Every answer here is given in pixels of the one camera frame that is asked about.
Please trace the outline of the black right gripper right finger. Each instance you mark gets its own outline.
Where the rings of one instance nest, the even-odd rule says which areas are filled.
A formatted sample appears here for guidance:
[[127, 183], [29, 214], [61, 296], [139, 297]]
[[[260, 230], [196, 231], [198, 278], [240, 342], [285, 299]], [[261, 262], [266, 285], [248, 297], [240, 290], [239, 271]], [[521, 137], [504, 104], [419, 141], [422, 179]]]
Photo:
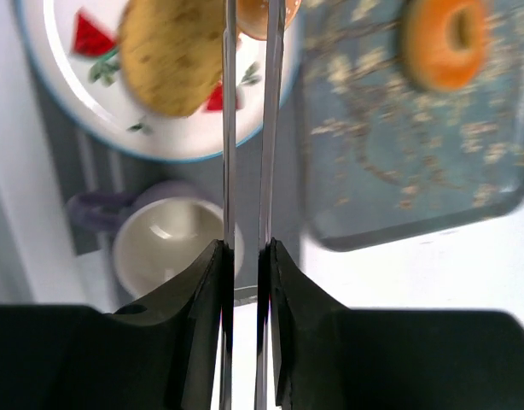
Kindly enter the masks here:
[[283, 409], [524, 409], [524, 329], [509, 314], [351, 309], [278, 240], [262, 255]]

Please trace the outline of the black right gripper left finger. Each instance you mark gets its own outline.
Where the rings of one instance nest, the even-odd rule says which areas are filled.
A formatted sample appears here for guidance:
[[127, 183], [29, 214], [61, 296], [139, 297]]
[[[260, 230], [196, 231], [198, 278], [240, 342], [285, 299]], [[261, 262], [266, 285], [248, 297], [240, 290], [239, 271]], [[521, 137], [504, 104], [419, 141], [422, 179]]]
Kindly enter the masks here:
[[115, 313], [0, 305], [0, 409], [208, 409], [224, 245]]

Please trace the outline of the brown bread slice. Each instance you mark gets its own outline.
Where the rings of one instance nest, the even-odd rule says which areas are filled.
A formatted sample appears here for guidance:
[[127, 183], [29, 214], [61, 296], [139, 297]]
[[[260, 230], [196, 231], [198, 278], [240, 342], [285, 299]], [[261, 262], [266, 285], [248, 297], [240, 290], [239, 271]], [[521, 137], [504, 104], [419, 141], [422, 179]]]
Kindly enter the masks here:
[[119, 24], [119, 59], [130, 91], [147, 108], [192, 115], [222, 75], [224, 3], [135, 0]]

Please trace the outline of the round sesame bun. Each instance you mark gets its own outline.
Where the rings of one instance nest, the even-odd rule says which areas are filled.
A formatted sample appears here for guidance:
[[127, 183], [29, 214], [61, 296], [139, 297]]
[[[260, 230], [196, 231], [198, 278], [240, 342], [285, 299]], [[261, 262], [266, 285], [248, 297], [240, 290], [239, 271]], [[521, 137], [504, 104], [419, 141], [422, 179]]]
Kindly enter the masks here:
[[[285, 1], [285, 28], [288, 28], [300, 9], [301, 0]], [[236, 24], [250, 38], [265, 41], [269, 17], [268, 0], [238, 0], [236, 2]]]

